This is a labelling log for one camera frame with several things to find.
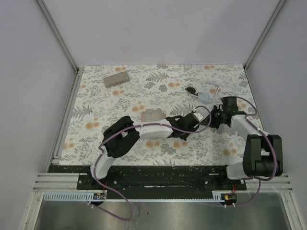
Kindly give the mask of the pink glasses case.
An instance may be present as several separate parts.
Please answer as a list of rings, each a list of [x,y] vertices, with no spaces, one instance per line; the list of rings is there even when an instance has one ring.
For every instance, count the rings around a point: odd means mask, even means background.
[[[146,111],[141,112],[141,120],[142,122],[154,122],[154,121],[160,121],[165,118],[163,111],[158,109],[149,109]]]

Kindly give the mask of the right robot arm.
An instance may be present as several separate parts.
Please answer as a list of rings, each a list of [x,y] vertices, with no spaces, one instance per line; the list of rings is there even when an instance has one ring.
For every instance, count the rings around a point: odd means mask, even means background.
[[[215,105],[209,119],[211,128],[228,125],[246,141],[242,162],[228,165],[227,173],[219,176],[218,184],[222,189],[230,189],[238,179],[269,181],[282,175],[283,147],[279,135],[256,127],[243,111],[223,110]]]

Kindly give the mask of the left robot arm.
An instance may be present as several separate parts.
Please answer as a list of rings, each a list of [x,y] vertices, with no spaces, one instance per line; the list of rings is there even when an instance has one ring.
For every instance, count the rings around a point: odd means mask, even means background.
[[[101,155],[90,167],[87,183],[93,189],[101,188],[115,159],[127,154],[139,140],[179,138],[186,141],[190,134],[196,133],[202,120],[203,115],[197,112],[153,122],[133,122],[130,116],[122,117],[103,133],[98,147]]]

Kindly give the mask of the black sunglasses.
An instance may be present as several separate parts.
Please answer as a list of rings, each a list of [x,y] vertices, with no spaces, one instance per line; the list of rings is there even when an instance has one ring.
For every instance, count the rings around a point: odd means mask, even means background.
[[[194,95],[196,95],[196,89],[194,87],[188,86],[185,88],[186,91],[188,91],[189,93],[192,93]]]

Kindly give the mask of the beige glasses case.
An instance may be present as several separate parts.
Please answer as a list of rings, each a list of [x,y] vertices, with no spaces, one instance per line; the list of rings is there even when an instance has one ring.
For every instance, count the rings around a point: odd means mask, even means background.
[[[104,78],[104,85],[106,88],[111,88],[126,82],[129,82],[130,78],[126,71],[120,72]]]

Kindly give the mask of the floral tablecloth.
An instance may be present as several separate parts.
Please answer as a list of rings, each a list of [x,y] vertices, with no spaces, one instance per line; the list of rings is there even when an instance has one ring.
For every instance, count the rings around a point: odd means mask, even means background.
[[[126,71],[130,81],[106,88],[104,78]],[[196,84],[220,84],[212,104],[197,101]],[[196,95],[186,87],[196,89]],[[67,134],[55,156],[61,166],[91,165],[100,155],[103,132],[123,116],[141,120],[141,112],[160,108],[165,117],[187,115],[197,108],[203,116],[225,96],[238,96],[238,108],[253,113],[253,96],[243,66],[125,65],[86,66],[76,95]],[[116,165],[225,165],[241,162],[245,141],[227,125],[178,138],[140,140]]]

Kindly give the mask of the steel floor panel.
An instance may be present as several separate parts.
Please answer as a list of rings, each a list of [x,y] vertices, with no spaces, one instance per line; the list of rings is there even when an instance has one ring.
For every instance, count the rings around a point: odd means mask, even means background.
[[[303,230],[289,196],[261,193],[243,207],[190,202],[133,202],[122,221],[83,202],[43,201],[36,230]]]

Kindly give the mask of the white frame sunglasses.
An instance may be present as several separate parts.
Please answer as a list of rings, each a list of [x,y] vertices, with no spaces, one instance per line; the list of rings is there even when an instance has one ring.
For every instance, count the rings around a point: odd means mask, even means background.
[[[210,96],[212,103],[216,100],[218,91],[220,90],[220,84],[213,81],[199,81],[196,84],[197,94],[207,93]]]

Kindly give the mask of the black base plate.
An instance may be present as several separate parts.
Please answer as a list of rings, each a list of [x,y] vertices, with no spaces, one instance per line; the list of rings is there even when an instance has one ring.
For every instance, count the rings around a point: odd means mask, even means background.
[[[240,180],[230,180],[225,166],[111,166],[105,178],[90,171],[78,178],[78,190],[97,190],[101,184],[124,188],[192,188],[205,191],[245,191]]]

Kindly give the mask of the left aluminium frame post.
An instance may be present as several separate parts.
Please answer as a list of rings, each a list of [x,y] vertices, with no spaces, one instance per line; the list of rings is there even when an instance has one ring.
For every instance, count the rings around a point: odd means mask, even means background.
[[[49,11],[49,9],[47,8],[47,5],[45,3],[44,0],[35,0],[35,3],[37,4],[37,6],[39,7],[43,17],[45,18],[49,28],[51,29],[51,32],[53,33],[57,43],[59,44],[62,52],[64,53],[66,59],[68,60],[71,68],[73,69],[74,72],[78,72],[79,67],[76,64],[74,58],[72,57],[60,31],[58,30],[56,23],[54,22],[54,19]]]

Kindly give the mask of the aluminium frame post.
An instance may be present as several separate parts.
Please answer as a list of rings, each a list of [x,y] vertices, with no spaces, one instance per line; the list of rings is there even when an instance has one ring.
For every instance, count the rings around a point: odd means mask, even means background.
[[[37,6],[39,7],[43,17],[45,18],[49,28],[51,29],[51,32],[53,33],[57,43],[59,44],[62,52],[64,53],[66,59],[68,60],[71,68],[73,69],[74,72],[78,72],[79,67],[76,64],[74,58],[72,57],[60,31],[58,30],[56,23],[54,22],[54,19],[49,11],[49,9],[47,8],[47,5],[45,3],[44,0],[35,0],[35,3],[37,4]]]
[[[268,21],[266,22],[259,38],[256,41],[256,44],[254,45],[249,57],[247,58],[247,61],[243,65],[244,71],[247,71],[250,65],[253,62],[253,59],[256,57],[259,49],[261,48],[262,44],[264,43],[265,39],[267,38],[269,32],[271,31],[272,27],[274,26],[275,21],[277,20],[278,16],[280,15],[281,11],[283,10],[285,4],[287,3],[287,0],[279,0],[272,11]]]

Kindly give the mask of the right aluminium frame post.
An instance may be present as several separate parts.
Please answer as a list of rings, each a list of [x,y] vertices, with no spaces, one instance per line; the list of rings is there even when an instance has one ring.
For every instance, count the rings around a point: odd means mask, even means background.
[[[279,0],[272,11],[268,21],[266,22],[259,38],[256,41],[256,44],[254,45],[249,57],[247,58],[247,61],[243,65],[244,71],[247,71],[250,65],[253,62],[253,59],[256,57],[259,49],[261,48],[262,44],[264,43],[265,39],[267,38],[269,32],[271,31],[272,27],[274,26],[275,21],[277,20],[278,16],[280,15],[281,11],[283,10],[285,4],[287,3],[287,0]]]

